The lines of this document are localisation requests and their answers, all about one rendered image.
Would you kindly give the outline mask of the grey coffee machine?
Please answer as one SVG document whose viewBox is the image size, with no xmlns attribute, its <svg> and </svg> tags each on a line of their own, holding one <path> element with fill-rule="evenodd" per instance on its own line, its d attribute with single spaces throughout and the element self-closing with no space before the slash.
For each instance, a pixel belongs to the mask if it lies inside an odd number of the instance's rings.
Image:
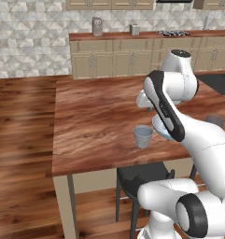
<svg viewBox="0 0 225 239">
<path fill-rule="evenodd" d="M 101 18 L 92 18 L 92 34 L 98 37 L 103 35 L 103 21 Z"/>
</svg>

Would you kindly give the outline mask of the beige base cupboard run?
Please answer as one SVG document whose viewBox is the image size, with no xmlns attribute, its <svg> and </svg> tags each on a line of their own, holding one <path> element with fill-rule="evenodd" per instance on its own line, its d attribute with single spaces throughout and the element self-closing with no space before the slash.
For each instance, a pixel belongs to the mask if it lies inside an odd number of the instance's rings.
<svg viewBox="0 0 225 239">
<path fill-rule="evenodd" d="M 74 79 L 142 76 L 159 69 L 172 49 L 191 54 L 194 72 L 225 71 L 225 30 L 91 33 L 69 36 Z"/>
</svg>

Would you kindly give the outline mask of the grey glass of water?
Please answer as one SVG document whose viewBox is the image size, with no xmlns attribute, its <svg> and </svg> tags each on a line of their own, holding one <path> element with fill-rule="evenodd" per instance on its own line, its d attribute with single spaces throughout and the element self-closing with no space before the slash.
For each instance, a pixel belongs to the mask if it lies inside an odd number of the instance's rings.
<svg viewBox="0 0 225 239">
<path fill-rule="evenodd" d="M 134 142 L 138 148 L 147 148 L 153 135 L 153 130 L 147 125 L 134 127 Z"/>
</svg>

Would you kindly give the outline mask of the pale blue ice bowl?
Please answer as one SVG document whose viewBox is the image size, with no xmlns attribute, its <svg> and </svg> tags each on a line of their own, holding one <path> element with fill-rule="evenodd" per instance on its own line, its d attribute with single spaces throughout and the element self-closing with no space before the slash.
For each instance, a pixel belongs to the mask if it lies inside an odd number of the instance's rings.
<svg viewBox="0 0 225 239">
<path fill-rule="evenodd" d="M 156 114 L 152 118 L 151 122 L 152 122 L 153 128 L 155 129 L 157 134 L 159 134 L 160 136 L 162 136 L 168 140 L 173 140 L 173 137 L 167 132 L 167 130 L 166 130 L 165 126 L 163 125 L 162 120 L 160 119 L 158 114 Z"/>
</svg>

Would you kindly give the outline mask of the black hob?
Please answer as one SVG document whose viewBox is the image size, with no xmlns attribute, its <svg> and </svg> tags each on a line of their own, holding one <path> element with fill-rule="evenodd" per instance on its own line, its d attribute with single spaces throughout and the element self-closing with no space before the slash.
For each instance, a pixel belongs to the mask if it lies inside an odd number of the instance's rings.
<svg viewBox="0 0 225 239">
<path fill-rule="evenodd" d="M 183 35 L 190 35 L 190 33 L 186 31 L 178 31 L 178 30 L 173 30 L 173 31 L 165 31 L 165 30 L 160 30 L 157 31 L 159 35 L 163 36 L 183 36 Z"/>
</svg>

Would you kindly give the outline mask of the black extractor hood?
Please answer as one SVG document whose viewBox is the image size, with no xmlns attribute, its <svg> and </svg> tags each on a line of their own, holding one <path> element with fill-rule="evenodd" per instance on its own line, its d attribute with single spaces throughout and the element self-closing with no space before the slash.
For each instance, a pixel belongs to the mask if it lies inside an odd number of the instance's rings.
<svg viewBox="0 0 225 239">
<path fill-rule="evenodd" d="M 193 0 L 156 0 L 156 3 L 169 3 L 169 4 L 187 4 L 187 3 L 191 3 Z"/>
</svg>

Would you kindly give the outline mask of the black flat panel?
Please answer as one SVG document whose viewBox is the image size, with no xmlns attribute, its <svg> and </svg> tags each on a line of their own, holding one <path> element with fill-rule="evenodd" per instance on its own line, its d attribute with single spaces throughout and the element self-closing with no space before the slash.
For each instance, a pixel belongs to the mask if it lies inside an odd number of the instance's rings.
<svg viewBox="0 0 225 239">
<path fill-rule="evenodd" d="M 202 75 L 198 76 L 198 79 L 221 95 L 225 95 L 225 74 Z"/>
</svg>

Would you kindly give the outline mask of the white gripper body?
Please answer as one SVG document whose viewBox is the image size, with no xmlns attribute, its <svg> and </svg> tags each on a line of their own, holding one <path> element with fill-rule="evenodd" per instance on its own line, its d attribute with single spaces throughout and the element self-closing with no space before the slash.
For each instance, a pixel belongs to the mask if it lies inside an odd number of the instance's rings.
<svg viewBox="0 0 225 239">
<path fill-rule="evenodd" d="M 153 104 L 147 98 L 147 96 L 143 90 L 141 90 L 136 97 L 136 105 L 139 108 L 150 108 L 150 109 L 153 108 Z"/>
</svg>

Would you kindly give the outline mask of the dark grey stool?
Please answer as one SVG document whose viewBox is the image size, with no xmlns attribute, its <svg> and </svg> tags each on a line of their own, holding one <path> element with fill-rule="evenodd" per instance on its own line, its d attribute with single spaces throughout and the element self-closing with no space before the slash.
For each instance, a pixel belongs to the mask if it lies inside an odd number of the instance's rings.
<svg viewBox="0 0 225 239">
<path fill-rule="evenodd" d="M 137 192 L 141 185 L 150 181 L 171 179 L 175 177 L 175 170 L 168 171 L 163 162 L 121 167 L 117 169 L 116 186 L 116 221 L 120 218 L 120 191 L 133 202 L 131 215 L 130 239 L 134 239 L 138 219 L 139 202 Z"/>
</svg>

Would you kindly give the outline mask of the beige wall cupboard run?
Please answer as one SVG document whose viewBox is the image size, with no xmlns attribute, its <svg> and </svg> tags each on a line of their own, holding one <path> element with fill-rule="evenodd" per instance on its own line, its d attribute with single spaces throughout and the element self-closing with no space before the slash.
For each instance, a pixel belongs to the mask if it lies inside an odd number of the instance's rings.
<svg viewBox="0 0 225 239">
<path fill-rule="evenodd" d="M 154 0 L 65 0 L 67 10 L 152 10 Z"/>
</svg>

